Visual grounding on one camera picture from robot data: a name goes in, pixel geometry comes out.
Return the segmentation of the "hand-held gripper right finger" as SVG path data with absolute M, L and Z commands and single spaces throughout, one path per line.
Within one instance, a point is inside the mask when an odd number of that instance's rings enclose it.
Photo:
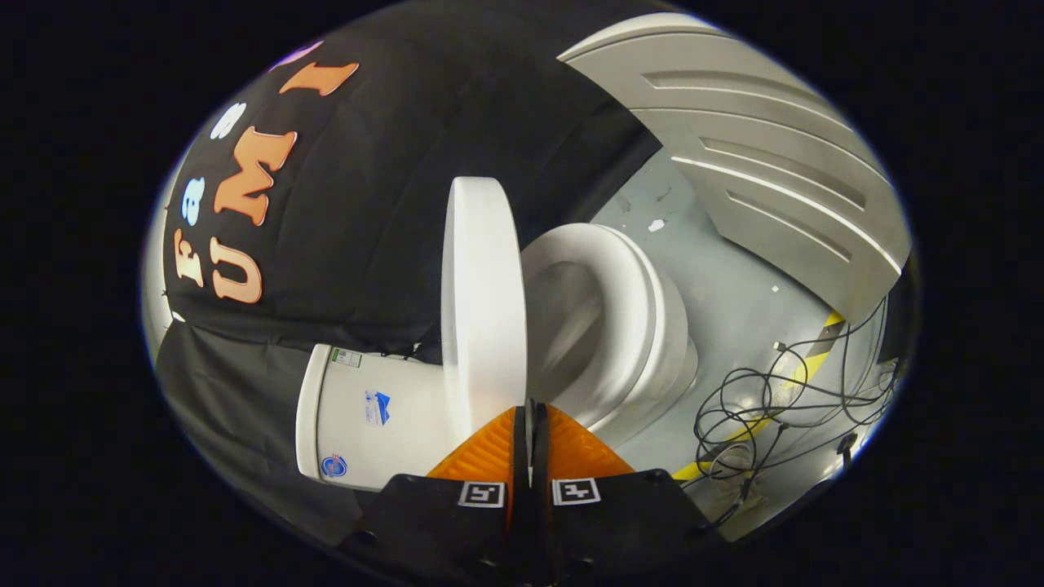
M 666 470 L 636 470 L 566 413 L 530 404 L 533 586 L 682 586 L 726 541 Z

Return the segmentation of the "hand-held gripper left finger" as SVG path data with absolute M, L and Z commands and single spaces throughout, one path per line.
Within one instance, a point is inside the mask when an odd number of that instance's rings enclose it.
M 396 586 L 533 586 L 533 416 L 526 400 L 428 474 L 396 474 L 338 551 Z

